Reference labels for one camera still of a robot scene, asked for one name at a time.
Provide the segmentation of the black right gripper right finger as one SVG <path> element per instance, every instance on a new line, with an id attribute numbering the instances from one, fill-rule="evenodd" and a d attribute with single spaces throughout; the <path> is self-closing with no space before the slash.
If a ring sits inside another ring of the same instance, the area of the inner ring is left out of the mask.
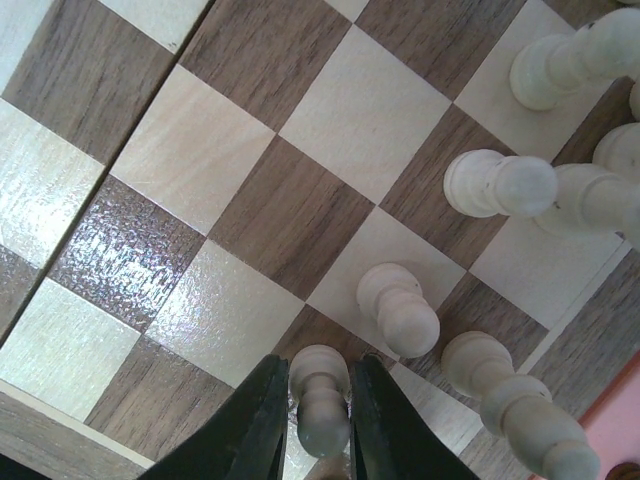
<path id="1" fill-rule="evenodd" d="M 475 479 L 429 428 L 380 358 L 366 354 L 351 369 L 353 479 Z"/>

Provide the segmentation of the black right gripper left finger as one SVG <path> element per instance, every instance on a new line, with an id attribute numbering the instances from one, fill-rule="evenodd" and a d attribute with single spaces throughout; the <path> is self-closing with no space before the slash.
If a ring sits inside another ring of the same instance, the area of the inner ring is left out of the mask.
<path id="1" fill-rule="evenodd" d="M 199 430 L 142 479 L 280 479 L 288 431 L 289 363 L 266 355 Z"/>

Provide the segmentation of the light wooden pawn piece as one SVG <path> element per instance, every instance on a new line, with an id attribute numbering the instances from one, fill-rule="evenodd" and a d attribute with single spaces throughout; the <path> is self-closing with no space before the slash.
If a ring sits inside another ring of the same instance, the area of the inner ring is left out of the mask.
<path id="1" fill-rule="evenodd" d="M 395 263 L 372 267 L 359 281 L 356 300 L 396 355 L 418 358 L 438 342 L 438 316 L 425 300 L 418 279 L 405 267 Z"/>
<path id="2" fill-rule="evenodd" d="M 590 83 L 639 74 L 639 10 L 622 8 L 571 35 L 549 35 L 523 48 L 509 74 L 511 91 L 534 111 L 555 108 Z"/>
<path id="3" fill-rule="evenodd" d="M 346 361 L 334 348 L 315 344 L 300 350 L 289 371 L 289 389 L 297 403 L 297 436 L 315 458 L 339 455 L 350 439 Z"/>
<path id="4" fill-rule="evenodd" d="M 451 162 L 443 191 L 451 207 L 469 217 L 531 218 L 553 204 L 558 185 L 554 168 L 543 159 L 479 149 Z"/>

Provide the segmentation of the light wooden chess piece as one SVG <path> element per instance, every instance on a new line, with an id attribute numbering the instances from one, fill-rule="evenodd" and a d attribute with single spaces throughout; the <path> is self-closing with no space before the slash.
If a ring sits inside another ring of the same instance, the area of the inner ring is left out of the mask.
<path id="1" fill-rule="evenodd" d="M 639 123 L 635 122 L 610 131 L 596 146 L 592 163 L 638 184 L 639 129 Z"/>
<path id="2" fill-rule="evenodd" d="M 514 456 L 545 479 L 595 479 L 600 459 L 584 429 L 555 405 L 540 380 L 515 372 L 506 347 L 468 331 L 444 348 L 441 369 L 460 394 L 480 402 L 485 428 L 506 440 Z"/>
<path id="3" fill-rule="evenodd" d="M 534 218 L 546 232 L 564 237 L 621 233 L 639 247 L 639 186 L 590 163 L 554 169 L 558 192 L 552 205 Z"/>

